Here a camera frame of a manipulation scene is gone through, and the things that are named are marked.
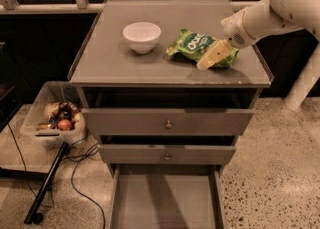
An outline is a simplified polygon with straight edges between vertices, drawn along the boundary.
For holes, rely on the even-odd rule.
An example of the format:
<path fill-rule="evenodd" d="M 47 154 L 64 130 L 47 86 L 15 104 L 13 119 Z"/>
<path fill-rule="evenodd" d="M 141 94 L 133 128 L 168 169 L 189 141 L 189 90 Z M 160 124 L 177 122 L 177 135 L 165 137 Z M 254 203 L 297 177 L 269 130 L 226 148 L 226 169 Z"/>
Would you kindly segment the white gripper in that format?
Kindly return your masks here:
<path fill-rule="evenodd" d="M 253 38 L 245 28 L 245 12 L 246 10 L 242 9 L 221 21 L 223 35 L 226 40 L 218 40 L 213 43 L 197 62 L 197 68 L 199 70 L 206 70 L 229 56 L 233 47 L 242 49 L 254 45 L 258 41 L 258 39 Z"/>

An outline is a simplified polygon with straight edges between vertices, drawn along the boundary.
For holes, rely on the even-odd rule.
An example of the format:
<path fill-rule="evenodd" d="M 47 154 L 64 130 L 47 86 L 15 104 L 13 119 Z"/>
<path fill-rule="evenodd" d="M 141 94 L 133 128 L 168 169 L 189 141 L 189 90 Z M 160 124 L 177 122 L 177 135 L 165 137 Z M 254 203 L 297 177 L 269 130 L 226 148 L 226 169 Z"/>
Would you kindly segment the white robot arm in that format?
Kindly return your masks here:
<path fill-rule="evenodd" d="M 221 21 L 224 38 L 216 41 L 197 62 L 206 70 L 232 53 L 260 39 L 303 28 L 320 40 L 320 0 L 261 0 Z"/>

